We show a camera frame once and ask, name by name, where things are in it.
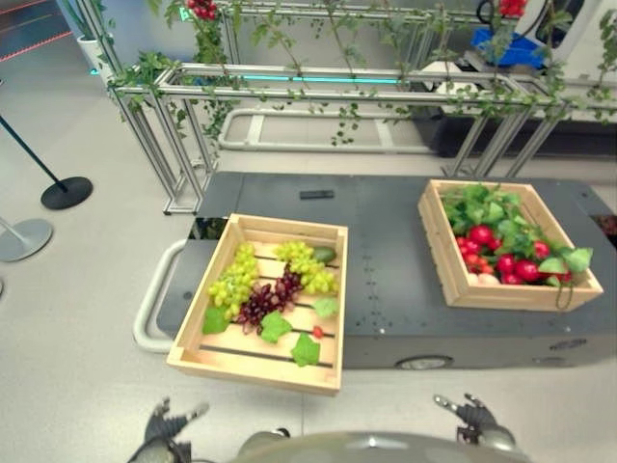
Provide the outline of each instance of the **floor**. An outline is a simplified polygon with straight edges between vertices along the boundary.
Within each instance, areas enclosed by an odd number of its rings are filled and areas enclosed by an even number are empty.
[[[336,398],[186,376],[139,350],[131,324],[163,251],[192,217],[161,213],[163,192],[73,37],[0,64],[3,116],[59,177],[86,176],[93,195],[53,212],[40,204],[50,180],[0,133],[0,213],[54,226],[35,256],[0,263],[0,459],[122,462],[139,446],[163,396],[174,412],[210,402],[181,435],[194,456],[230,460],[259,429],[295,434],[345,429],[417,432],[451,439],[457,420],[432,394],[488,403],[533,461],[609,463],[617,454],[617,361],[568,369],[345,371]],[[289,171],[300,163],[239,155],[232,170]],[[306,159],[309,172],[345,172],[340,157]],[[435,158],[359,156],[355,170],[439,173]],[[617,210],[614,162],[541,160],[525,173],[582,178]]]

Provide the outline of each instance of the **white machine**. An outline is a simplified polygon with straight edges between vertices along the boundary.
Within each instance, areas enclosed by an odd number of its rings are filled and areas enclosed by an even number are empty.
[[[555,29],[553,32],[553,56],[555,61],[565,63],[567,79],[598,80],[598,64],[603,60],[600,20],[610,8],[616,8],[614,0],[553,0],[557,11],[568,12],[573,21],[569,27]],[[547,0],[528,0],[524,15],[519,20],[515,32],[527,30],[526,38],[544,46],[542,29],[546,21]],[[617,72],[606,77],[606,82],[615,82]]]

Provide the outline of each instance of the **metal frame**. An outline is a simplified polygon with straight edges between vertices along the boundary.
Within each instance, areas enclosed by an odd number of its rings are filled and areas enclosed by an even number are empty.
[[[109,36],[105,32],[101,18],[99,17],[92,0],[77,0],[77,2],[85,12],[86,20],[89,26],[96,31],[97,39],[101,44],[104,54],[108,58],[112,71],[114,73],[120,72],[120,61],[116,56],[113,44],[111,44]],[[230,20],[232,18],[230,15],[232,6],[228,2],[220,2],[219,7],[224,14],[223,34],[224,37],[227,38],[229,57],[233,63],[237,63],[241,58],[238,51],[236,37],[230,24]],[[253,3],[250,7],[243,8],[241,14],[265,14],[272,11],[273,8],[276,8],[277,15],[312,18],[328,16],[325,7],[322,5],[294,3],[277,4],[274,2]],[[406,20],[410,22],[421,23],[426,17],[426,14],[418,14],[418,10],[416,9],[402,8],[396,9],[396,11],[398,13],[405,14]],[[357,17],[364,19],[384,19],[389,16],[389,11],[383,9],[369,9],[369,7],[346,6],[345,9],[338,9],[335,12],[336,16],[343,16],[346,14],[356,15]],[[475,21],[475,18],[471,13],[449,12],[449,14],[452,17],[452,21],[455,23]],[[410,43],[407,55],[410,59],[412,68],[417,68],[422,63],[422,57],[426,57],[430,53],[431,43],[434,41],[434,34],[422,34],[419,38],[418,29],[416,28],[411,33],[409,41]],[[216,87],[212,89],[211,92],[206,93],[203,91],[202,86],[177,85],[177,77],[183,75],[202,77],[229,75],[241,77],[247,74],[283,76],[284,78],[294,82],[302,82],[303,80],[310,80],[314,77],[318,77],[320,79],[335,78],[338,80],[341,78],[350,78],[349,69],[347,68],[303,68],[303,76],[298,77],[296,71],[277,66],[241,66],[229,64],[225,66],[225,69],[223,69],[218,65],[183,63],[179,66],[179,68],[167,69],[161,73],[156,81],[156,85],[158,85],[156,94],[143,87],[119,88],[113,91],[113,95],[119,102],[122,114],[128,121],[129,127],[134,132],[154,172],[157,174],[163,188],[169,196],[169,200],[164,209],[166,213],[197,212],[203,200],[203,189],[209,181],[211,174],[217,167],[216,156],[208,148],[208,143],[201,133],[199,121],[191,103],[189,102],[189,99],[243,99],[256,101],[266,97],[273,101],[285,102],[297,101],[298,99],[297,96],[291,95],[288,92],[287,87],[278,89],[260,87],[246,87],[239,89],[234,89],[231,87]],[[448,75],[445,72],[415,70],[409,72],[405,76],[403,82],[399,80],[400,72],[397,69],[355,69],[354,74],[356,79],[388,79],[389,81],[397,84],[399,91],[384,91],[382,89],[378,92],[367,92],[366,88],[364,88],[363,91],[357,84],[353,90],[345,91],[337,90],[336,88],[329,90],[313,90],[306,88],[303,89],[302,97],[300,99],[302,101],[309,102],[384,102],[420,107],[444,107],[451,104],[451,97],[449,95],[441,95],[431,92],[405,92],[400,90],[410,88],[409,86],[412,83],[423,83],[427,81],[442,83],[445,82],[446,79],[450,79],[453,82],[479,84],[484,88],[491,88],[492,82],[494,82],[495,79],[492,73],[483,72],[462,72]],[[509,111],[513,112],[503,118],[494,137],[489,143],[489,146],[473,169],[473,173],[476,177],[485,177],[490,174],[496,162],[505,153],[513,138],[523,126],[524,122],[534,111],[541,111],[542,109],[554,104],[554,102],[551,102],[549,98],[545,97],[546,89],[544,88],[542,82],[534,77],[525,75],[498,75],[496,78],[500,81],[500,84],[507,89],[518,90],[523,93],[529,93],[531,91],[533,93],[540,94],[540,98],[534,108],[529,108],[521,99],[514,98],[507,102]],[[577,85],[585,84],[591,85],[586,82],[577,82]],[[166,158],[165,152],[161,149],[160,144],[158,143],[151,126],[149,125],[146,115],[141,110],[131,112],[129,109],[126,101],[126,98],[129,95],[143,95],[148,103],[153,107],[157,120],[159,121],[163,132],[170,143],[170,146],[172,147],[175,160],[178,163],[180,171],[178,175],[174,174],[173,169]],[[464,97],[463,101],[468,107],[477,106],[482,102],[481,99],[470,97]],[[172,115],[170,114],[169,104],[171,102],[176,104],[179,103],[187,114],[187,120],[189,121],[192,135],[195,137],[197,146],[200,149],[201,158],[199,160],[191,160],[186,148],[184,147],[181,137],[175,128]],[[499,104],[502,106],[506,105],[505,102],[498,102],[497,105]],[[588,108],[590,111],[594,111],[595,109],[614,108],[613,105],[590,105]],[[475,123],[457,153],[454,165],[451,168],[444,169],[447,175],[456,176],[461,170],[464,161],[468,158],[473,145],[483,131],[486,122],[487,120],[485,117],[476,117]],[[548,120],[543,121],[540,124],[517,157],[514,166],[508,172],[508,176],[513,177],[517,174],[524,163],[533,156],[544,140],[546,140],[556,124],[557,122],[550,122]],[[195,173],[195,167],[201,165],[203,165],[206,170],[204,181],[199,181]],[[195,201],[188,206],[180,205],[179,203],[179,198],[185,186],[189,186],[195,196]]]

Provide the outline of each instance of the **cluster of grapes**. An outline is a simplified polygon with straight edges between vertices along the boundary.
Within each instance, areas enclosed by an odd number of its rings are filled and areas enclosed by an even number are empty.
[[[187,0],[186,7],[200,19],[214,19],[217,6],[212,0]]]
[[[238,323],[243,324],[244,332],[249,333],[256,327],[257,333],[261,334],[261,319],[268,313],[292,311],[293,303],[302,290],[300,279],[300,275],[292,272],[288,264],[282,277],[277,278],[273,285],[254,284],[249,300],[240,306],[240,314],[236,318]]]
[[[281,260],[289,262],[289,269],[302,275],[301,285],[308,294],[338,291],[335,276],[326,271],[326,265],[312,257],[313,249],[303,241],[287,241],[278,246],[274,253]]]
[[[240,305],[249,299],[258,275],[255,248],[251,243],[242,243],[235,252],[233,264],[208,289],[211,304],[225,308],[225,318],[231,320],[240,314]]]

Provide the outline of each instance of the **metal rail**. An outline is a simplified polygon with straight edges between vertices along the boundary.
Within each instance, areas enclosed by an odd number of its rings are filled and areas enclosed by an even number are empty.
[[[97,39],[112,71],[118,74],[121,71],[120,61],[115,53],[114,46],[109,40],[109,36],[105,32],[102,18],[97,9],[93,5],[93,0],[77,0],[78,5],[85,12],[86,20],[89,26],[96,32]],[[237,47],[237,39],[232,28],[232,5],[229,2],[220,2],[219,7],[224,14],[222,22],[222,33],[224,41],[227,42],[229,57],[233,63],[240,62],[240,54]],[[313,17],[324,18],[328,16],[328,12],[323,5],[307,5],[295,3],[274,3],[274,2],[254,2],[250,6],[243,6],[241,14],[255,15],[266,14],[276,7],[276,14],[298,17]],[[433,12],[424,13],[417,9],[375,9],[371,7],[361,6],[346,6],[345,8],[337,8],[334,12],[336,17],[345,15],[353,15],[363,19],[387,19],[392,11],[397,14],[404,14],[405,20],[411,23],[417,23],[416,28],[411,31],[408,37],[409,46],[406,48],[407,57],[412,68],[418,68],[422,60],[426,59],[430,53],[431,46],[434,42],[434,34],[420,31],[418,28],[428,15]],[[472,13],[467,12],[448,12],[454,23],[473,23],[476,21]],[[238,77],[243,82],[241,87],[216,87],[205,92],[202,85],[179,85],[181,76],[195,76],[207,79],[208,77],[216,76]],[[283,88],[269,88],[265,86],[249,86],[246,85],[246,80],[249,76],[262,76],[266,79],[282,80],[285,83]],[[350,78],[348,68],[302,68],[302,75],[298,75],[297,70],[278,66],[242,66],[238,64],[229,64],[225,68],[218,65],[203,65],[195,63],[183,63],[179,68],[167,69],[163,71],[157,78],[156,85],[158,89],[156,94],[146,87],[123,87],[113,91],[116,96],[121,112],[126,118],[129,127],[135,133],[135,136],[146,154],[154,172],[157,174],[163,188],[169,196],[169,200],[165,206],[166,213],[172,212],[196,212],[203,200],[203,188],[209,180],[209,176],[216,169],[217,160],[213,152],[208,148],[208,142],[201,133],[201,125],[197,115],[192,107],[194,100],[252,100],[263,101],[269,99],[272,101],[303,101],[309,103],[322,103],[335,101],[338,103],[349,104],[356,103],[377,103],[382,102],[391,105],[404,106],[419,106],[419,107],[445,107],[452,105],[453,95],[437,94],[431,92],[412,92],[411,84],[436,82],[443,83],[447,80],[462,83],[462,84],[477,84],[484,89],[490,90],[495,84],[495,77],[492,73],[482,72],[461,72],[448,74],[446,72],[426,72],[414,70],[406,74],[403,79],[400,77],[400,71],[397,69],[354,69],[354,77]],[[372,81],[380,79],[380,81],[396,85],[399,91],[389,91],[379,89],[374,85],[368,85]],[[544,84],[534,77],[526,75],[498,75],[496,79],[499,84],[510,91],[516,91],[519,94],[534,93],[539,97],[536,98],[535,106],[529,107],[521,97],[515,97],[508,101],[497,100],[493,105],[505,107],[508,106],[510,113],[503,118],[501,124],[497,128],[495,135],[485,149],[483,156],[478,161],[473,169],[477,177],[488,176],[495,166],[496,162],[505,153],[512,140],[523,126],[524,122],[532,115],[533,111],[542,111],[552,105],[554,100],[546,97],[546,88]],[[337,88],[340,84],[332,85],[326,90],[309,88],[308,82],[348,82],[349,89]],[[291,91],[286,84],[304,85],[305,88]],[[576,82],[577,85],[591,85],[589,83]],[[154,108],[156,117],[163,129],[165,137],[172,148],[175,161],[179,168],[179,173],[176,175],[173,168],[170,166],[166,153],[162,150],[152,128],[148,122],[148,118],[141,111],[132,112],[129,108],[126,99],[131,95],[144,95],[149,104]],[[478,97],[470,97],[463,95],[457,98],[462,100],[467,107],[476,107],[479,109],[481,103],[485,100]],[[170,114],[169,104],[175,103],[182,108],[187,116],[187,120],[191,129],[192,136],[196,140],[196,145],[200,151],[200,159],[192,160],[187,152],[187,149],[178,133],[172,115]],[[588,111],[596,109],[617,109],[614,105],[590,104]],[[468,133],[467,138],[463,142],[452,168],[446,169],[446,174],[456,176],[461,169],[464,161],[469,157],[469,154],[482,133],[487,118],[483,116],[476,117],[475,123]],[[530,137],[527,144],[519,154],[515,164],[508,172],[508,176],[515,176],[523,164],[530,159],[536,150],[542,145],[544,140],[549,136],[552,129],[556,126],[555,121],[543,121],[534,134]],[[204,181],[199,181],[195,173],[196,165],[203,165],[206,170]],[[185,186],[189,186],[194,194],[195,200],[190,205],[180,205],[179,198]]]

